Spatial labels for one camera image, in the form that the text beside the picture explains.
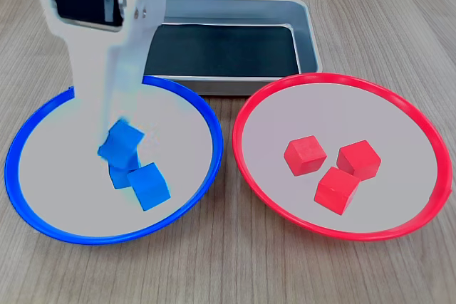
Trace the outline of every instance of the blue cube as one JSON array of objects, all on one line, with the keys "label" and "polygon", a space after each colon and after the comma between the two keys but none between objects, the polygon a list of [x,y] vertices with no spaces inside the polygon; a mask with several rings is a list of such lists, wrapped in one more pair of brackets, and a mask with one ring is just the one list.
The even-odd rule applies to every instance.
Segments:
[{"label": "blue cube", "polygon": [[147,211],[171,198],[170,190],[155,163],[127,175],[142,210]]},{"label": "blue cube", "polygon": [[126,120],[120,119],[109,130],[108,138],[98,149],[98,155],[107,160],[111,167],[127,169],[143,138],[144,133],[129,126]]},{"label": "blue cube", "polygon": [[130,186],[130,181],[127,178],[129,172],[140,168],[140,160],[138,154],[130,159],[127,169],[118,169],[117,167],[109,166],[109,177],[113,183],[114,189],[124,189]]}]

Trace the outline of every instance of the plate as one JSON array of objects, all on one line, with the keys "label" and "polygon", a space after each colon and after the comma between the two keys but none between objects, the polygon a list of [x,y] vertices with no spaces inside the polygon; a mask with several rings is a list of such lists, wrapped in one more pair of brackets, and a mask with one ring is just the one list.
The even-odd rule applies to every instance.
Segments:
[{"label": "plate", "polygon": [[81,142],[70,88],[36,111],[11,144],[5,184],[18,214],[52,238],[101,245],[151,234],[190,210],[220,168],[219,121],[199,95],[162,78],[144,77],[138,104],[141,164],[156,163],[171,199],[143,211],[131,187],[113,188],[107,163]]},{"label": "plate", "polygon": [[[317,172],[295,177],[285,149],[311,135],[327,158]],[[338,215],[314,201],[317,185],[336,166],[339,149],[361,140],[382,163]],[[379,241],[409,234],[431,221],[451,194],[450,155],[432,123],[399,95],[347,75],[294,75],[263,87],[239,112],[233,149],[262,201],[289,221],[334,238]]]}]

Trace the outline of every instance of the cube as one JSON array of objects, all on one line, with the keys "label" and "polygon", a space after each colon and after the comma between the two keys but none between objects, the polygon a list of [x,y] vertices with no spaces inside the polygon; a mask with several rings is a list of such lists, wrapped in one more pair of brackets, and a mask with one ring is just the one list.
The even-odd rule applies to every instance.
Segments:
[{"label": "cube", "polygon": [[137,153],[130,159],[126,169],[118,169],[117,167],[109,166],[109,177],[111,178],[114,189],[128,188],[130,186],[130,181],[128,181],[127,175],[139,168],[140,160]]},{"label": "cube", "polygon": [[331,167],[318,183],[314,201],[342,215],[353,199],[361,180]]},{"label": "cube", "polygon": [[312,135],[292,140],[284,153],[284,158],[294,176],[301,176],[320,169],[326,153]]},{"label": "cube", "polygon": [[127,175],[142,210],[147,211],[171,198],[170,190],[155,163]]},{"label": "cube", "polygon": [[337,167],[361,181],[377,175],[381,159],[366,140],[342,147],[337,157]]},{"label": "cube", "polygon": [[111,167],[127,169],[143,138],[144,133],[120,119],[109,130],[108,138],[98,149],[98,155],[108,161]]}]

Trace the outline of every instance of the white plastic part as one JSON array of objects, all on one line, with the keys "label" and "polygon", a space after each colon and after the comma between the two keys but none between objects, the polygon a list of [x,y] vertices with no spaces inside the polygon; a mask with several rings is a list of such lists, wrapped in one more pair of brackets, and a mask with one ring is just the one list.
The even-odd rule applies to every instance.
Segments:
[{"label": "white plastic part", "polygon": [[51,33],[68,47],[75,99],[83,108],[81,134],[100,146],[113,124],[112,111],[114,117],[128,120],[135,112],[136,93],[152,38],[165,17],[166,0],[127,0],[119,31],[76,25],[58,15],[52,0],[40,2]]}]

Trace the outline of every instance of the black tray bottom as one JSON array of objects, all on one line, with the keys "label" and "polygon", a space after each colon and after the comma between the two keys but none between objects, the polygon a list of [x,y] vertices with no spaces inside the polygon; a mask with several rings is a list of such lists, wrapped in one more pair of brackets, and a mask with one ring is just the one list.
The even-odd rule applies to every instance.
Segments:
[{"label": "black tray bottom", "polygon": [[293,36],[283,26],[162,25],[145,67],[145,75],[163,76],[283,78],[297,73]]}]

